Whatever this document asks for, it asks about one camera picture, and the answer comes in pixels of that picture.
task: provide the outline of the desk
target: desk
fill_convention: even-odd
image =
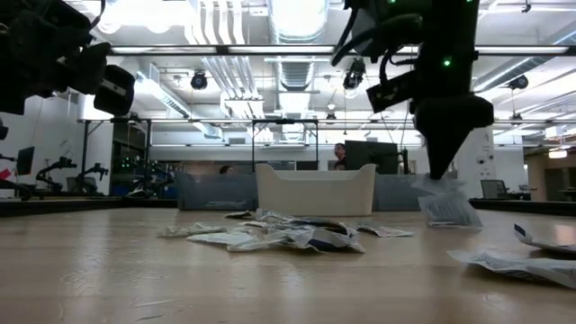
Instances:
[[[514,222],[576,226],[576,219],[479,213],[480,233],[428,229],[418,212],[379,213],[375,220],[416,236],[361,234],[364,255],[229,253],[155,237],[166,225],[237,222],[221,212],[120,209],[0,219],[0,314],[6,324],[574,323],[575,291],[467,267],[446,250],[538,256],[514,237]]]
[[[559,190],[559,192],[563,193],[569,202],[576,202],[576,190]]]

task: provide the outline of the robot arm stand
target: robot arm stand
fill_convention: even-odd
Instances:
[[[62,184],[53,182],[48,177],[48,172],[50,172],[54,169],[76,168],[76,167],[77,167],[77,165],[72,163],[71,159],[66,158],[66,157],[61,157],[58,162],[55,162],[51,166],[45,167],[42,170],[40,170],[38,172],[38,174],[36,175],[36,180],[42,181],[42,182],[48,184],[48,186],[50,187],[50,189],[52,189],[53,192],[59,193],[60,191],[62,191]]]
[[[373,63],[382,57],[380,84],[366,91],[373,111],[411,100],[430,177],[441,178],[470,131],[494,122],[492,104],[470,90],[479,0],[346,0],[348,8],[352,13],[332,65],[352,49]],[[386,65],[407,45],[418,46],[418,56],[396,64],[413,69],[388,79]]]

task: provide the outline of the fluorescent light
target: fluorescent light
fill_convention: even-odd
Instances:
[[[190,45],[190,46],[172,46],[172,45],[157,45],[157,46],[112,46],[112,52],[122,55],[135,55],[147,53],[149,55],[162,56],[162,55],[206,55],[216,54],[216,48],[213,46],[203,45]]]
[[[476,46],[482,54],[500,54],[505,51],[510,54],[541,53],[541,54],[563,54],[568,50],[568,46]]]
[[[152,120],[152,123],[188,123],[188,120]]]
[[[264,58],[266,63],[329,63],[330,58]]]
[[[332,55],[333,46],[306,46],[306,45],[274,45],[274,46],[230,46],[232,54],[262,54],[278,52],[282,54],[307,53]]]
[[[568,152],[563,150],[563,149],[551,150],[548,152],[548,157],[549,158],[566,158],[566,157],[568,157]]]

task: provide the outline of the computer monitor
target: computer monitor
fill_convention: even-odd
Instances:
[[[91,177],[91,176],[86,176],[84,178],[84,183],[89,184],[89,185],[93,185],[96,188],[98,187],[96,185],[96,179]],[[69,192],[71,192],[71,193],[76,192],[76,191],[80,192],[80,190],[76,189],[76,178],[74,176],[69,176],[66,178],[66,185],[67,185],[67,189]]]
[[[27,176],[32,173],[32,162],[34,161],[34,147],[25,148],[18,151],[16,170],[18,176]]]
[[[376,164],[380,175],[398,174],[398,145],[368,141],[346,141],[346,170],[359,170],[367,164]]]

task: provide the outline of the crumpled plastic bag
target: crumpled plastic bag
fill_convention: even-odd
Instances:
[[[187,238],[196,234],[225,232],[226,229],[220,226],[206,225],[200,222],[195,223],[192,227],[181,228],[177,226],[166,226],[165,229],[158,231],[159,238]]]
[[[532,238],[530,233],[517,224],[514,224],[514,235],[516,235],[520,242],[532,247],[543,248],[555,252],[570,253],[573,255],[576,254],[576,244],[562,244],[554,240]]]
[[[250,211],[235,211],[227,213],[226,215],[224,215],[224,218],[233,220],[247,220],[252,219],[252,213]]]
[[[494,273],[530,282],[554,282],[576,289],[576,261],[549,258],[515,259],[489,252],[447,251],[460,262],[483,266]]]
[[[419,197],[418,203],[430,227],[482,228],[478,212],[463,193],[450,192]]]
[[[276,247],[312,248],[316,251],[326,252],[342,250],[365,252],[364,247],[354,238],[313,227],[271,230],[265,235],[251,235],[242,231],[201,234],[191,236],[187,240],[225,244],[230,252],[246,252]]]
[[[414,233],[410,231],[387,228],[379,222],[368,220],[359,221],[356,225],[356,228],[359,231],[373,233],[379,238],[401,238],[411,237],[414,235]]]

